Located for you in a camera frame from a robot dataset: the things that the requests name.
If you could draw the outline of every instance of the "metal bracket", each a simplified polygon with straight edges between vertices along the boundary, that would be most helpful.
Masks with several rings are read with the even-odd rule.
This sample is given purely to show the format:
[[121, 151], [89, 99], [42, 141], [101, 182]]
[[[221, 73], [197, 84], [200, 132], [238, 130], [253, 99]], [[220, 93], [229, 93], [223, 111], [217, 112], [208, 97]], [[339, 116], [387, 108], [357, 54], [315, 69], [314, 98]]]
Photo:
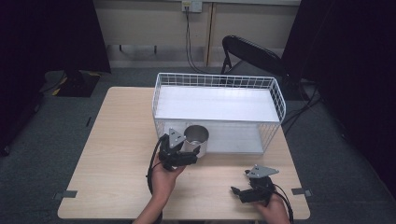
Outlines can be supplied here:
[[52, 199], [61, 200], [62, 198], [76, 198], [77, 191], [76, 190], [64, 190], [61, 193], [55, 193]]
[[247, 173], [249, 178], [262, 178], [268, 175], [279, 173], [278, 170], [254, 164], [253, 168]]
[[184, 140], [186, 140], [186, 137], [181, 135], [181, 133], [178, 133], [173, 128], [169, 129], [169, 147], [170, 148], [176, 147], [180, 143], [183, 143]]

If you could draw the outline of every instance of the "black curtain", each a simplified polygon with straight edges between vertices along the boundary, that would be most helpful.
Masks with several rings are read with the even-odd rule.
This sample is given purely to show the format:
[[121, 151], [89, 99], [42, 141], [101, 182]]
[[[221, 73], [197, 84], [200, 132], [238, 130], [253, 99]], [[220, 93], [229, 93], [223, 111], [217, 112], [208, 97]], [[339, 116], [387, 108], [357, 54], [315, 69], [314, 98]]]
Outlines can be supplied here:
[[0, 148], [52, 70], [110, 73], [92, 0], [2, 2], [0, 6]]
[[317, 82], [348, 139], [396, 196], [396, 2], [302, 0], [282, 60]]

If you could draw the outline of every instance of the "chair backrest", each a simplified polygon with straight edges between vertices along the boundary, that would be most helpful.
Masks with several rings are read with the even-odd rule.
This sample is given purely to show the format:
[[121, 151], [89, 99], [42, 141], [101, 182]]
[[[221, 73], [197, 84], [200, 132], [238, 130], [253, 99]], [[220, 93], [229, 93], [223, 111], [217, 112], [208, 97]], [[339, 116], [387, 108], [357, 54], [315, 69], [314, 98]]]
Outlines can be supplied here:
[[281, 59], [269, 49], [265, 49], [236, 35], [225, 36], [222, 40], [222, 46], [226, 56], [221, 70], [222, 74], [224, 74], [226, 65], [229, 65], [230, 68], [232, 67], [229, 55], [231, 53], [237, 58], [274, 75], [287, 76], [287, 70]]

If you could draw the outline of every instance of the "electrical outlet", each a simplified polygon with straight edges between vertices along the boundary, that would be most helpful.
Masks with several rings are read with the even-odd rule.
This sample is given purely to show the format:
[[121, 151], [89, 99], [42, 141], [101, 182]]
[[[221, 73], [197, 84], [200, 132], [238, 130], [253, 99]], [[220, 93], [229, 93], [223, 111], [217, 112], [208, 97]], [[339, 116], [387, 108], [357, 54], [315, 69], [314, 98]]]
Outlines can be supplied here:
[[189, 9], [189, 12], [192, 12], [191, 1], [181, 1], [181, 11], [186, 11], [186, 8]]
[[202, 12], [202, 2], [193, 1], [191, 3], [192, 12]]

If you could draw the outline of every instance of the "wooden table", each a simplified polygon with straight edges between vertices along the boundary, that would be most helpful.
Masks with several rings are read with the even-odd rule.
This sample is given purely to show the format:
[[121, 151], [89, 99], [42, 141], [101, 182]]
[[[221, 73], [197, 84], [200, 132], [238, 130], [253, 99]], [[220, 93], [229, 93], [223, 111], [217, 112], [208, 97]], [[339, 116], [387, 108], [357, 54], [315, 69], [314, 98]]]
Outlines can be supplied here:
[[[150, 199], [146, 174], [157, 143], [151, 100], [153, 88], [109, 89], [67, 190], [58, 215], [73, 219], [134, 219]], [[230, 186], [249, 189], [244, 171], [254, 164], [279, 170], [273, 182], [286, 191], [295, 219], [307, 219], [304, 195], [282, 130], [263, 155], [206, 154], [186, 168], [163, 210], [164, 219], [261, 219], [241, 203]]]

